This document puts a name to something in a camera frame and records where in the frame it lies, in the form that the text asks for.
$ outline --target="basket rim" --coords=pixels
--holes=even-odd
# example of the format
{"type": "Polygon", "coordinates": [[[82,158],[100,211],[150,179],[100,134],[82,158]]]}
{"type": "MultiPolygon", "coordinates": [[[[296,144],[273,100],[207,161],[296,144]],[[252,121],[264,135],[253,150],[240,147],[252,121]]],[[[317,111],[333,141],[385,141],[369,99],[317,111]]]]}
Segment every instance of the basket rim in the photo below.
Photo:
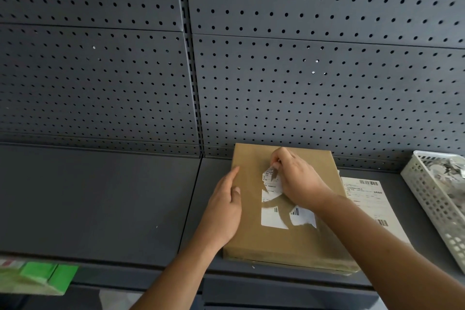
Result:
{"type": "Polygon", "coordinates": [[[415,158],[416,160],[418,160],[420,162],[420,165],[421,167],[423,168],[424,171],[426,171],[426,173],[428,174],[428,176],[433,180],[433,182],[436,184],[436,187],[441,191],[441,193],[444,194],[445,198],[446,198],[446,201],[452,206],[452,208],[454,209],[454,211],[458,214],[458,217],[461,218],[464,222],[465,222],[465,216],[464,214],[462,213],[462,211],[460,211],[457,207],[457,205],[452,201],[452,199],[449,197],[449,195],[447,195],[447,193],[443,190],[442,188],[442,185],[439,185],[436,178],[434,178],[433,174],[431,174],[430,170],[425,166],[425,164],[423,163],[423,161],[417,156],[417,154],[419,152],[422,152],[422,153],[438,153],[438,154],[441,154],[441,155],[450,155],[450,156],[458,156],[458,157],[461,157],[463,160],[465,160],[464,157],[462,157],[461,155],[456,155],[456,154],[453,154],[453,153],[440,153],[440,152],[428,152],[428,151],[420,151],[420,150],[415,150],[413,152],[413,156],[412,156],[412,159],[415,158]]]}

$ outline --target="hand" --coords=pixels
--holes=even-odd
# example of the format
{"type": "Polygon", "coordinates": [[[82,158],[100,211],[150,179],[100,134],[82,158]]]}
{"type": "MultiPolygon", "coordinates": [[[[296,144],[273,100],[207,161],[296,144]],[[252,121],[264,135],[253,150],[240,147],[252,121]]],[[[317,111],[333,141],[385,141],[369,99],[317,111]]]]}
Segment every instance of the hand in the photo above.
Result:
{"type": "Polygon", "coordinates": [[[218,252],[234,237],[239,227],[242,207],[240,189],[231,188],[233,180],[239,172],[239,166],[233,168],[220,179],[195,232],[194,238],[218,252]]]}
{"type": "Polygon", "coordinates": [[[278,170],[284,194],[296,205],[317,213],[334,195],[311,165],[285,147],[271,154],[270,165],[278,170]]]}

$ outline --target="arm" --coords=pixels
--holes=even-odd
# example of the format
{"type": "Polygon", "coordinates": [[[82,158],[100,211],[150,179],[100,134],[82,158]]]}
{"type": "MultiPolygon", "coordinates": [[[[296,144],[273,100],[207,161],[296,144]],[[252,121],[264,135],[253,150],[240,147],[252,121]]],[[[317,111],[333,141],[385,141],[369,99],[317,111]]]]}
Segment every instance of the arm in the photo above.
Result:
{"type": "Polygon", "coordinates": [[[465,287],[394,237],[286,148],[277,149],[285,194],[312,210],[336,234],[389,309],[465,309],[465,287]]]}
{"type": "Polygon", "coordinates": [[[239,167],[216,185],[189,245],[166,267],[131,310],[188,310],[208,265],[236,233],[241,204],[239,188],[231,188],[239,167]]]}

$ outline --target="left hand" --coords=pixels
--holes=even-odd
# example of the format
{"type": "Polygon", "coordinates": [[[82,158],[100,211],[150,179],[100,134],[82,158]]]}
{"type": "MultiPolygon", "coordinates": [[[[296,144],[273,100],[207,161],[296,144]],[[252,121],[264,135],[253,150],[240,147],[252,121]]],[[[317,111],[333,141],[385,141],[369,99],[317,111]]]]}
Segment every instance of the left hand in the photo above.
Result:
{"type": "Polygon", "coordinates": [[[211,247],[216,253],[236,234],[239,227],[242,207],[240,189],[232,188],[233,180],[239,171],[234,167],[220,179],[195,231],[194,239],[211,247]]]}

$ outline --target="white plastic basket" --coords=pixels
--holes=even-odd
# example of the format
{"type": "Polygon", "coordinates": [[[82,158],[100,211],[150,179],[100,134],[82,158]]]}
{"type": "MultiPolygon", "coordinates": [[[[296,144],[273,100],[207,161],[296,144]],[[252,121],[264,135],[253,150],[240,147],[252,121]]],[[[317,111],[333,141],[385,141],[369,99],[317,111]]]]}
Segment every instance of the white plastic basket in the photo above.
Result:
{"type": "Polygon", "coordinates": [[[414,151],[400,175],[417,197],[458,266],[465,273],[465,216],[445,193],[442,184],[426,167],[429,161],[438,158],[454,158],[465,163],[465,158],[459,155],[414,151]]]}

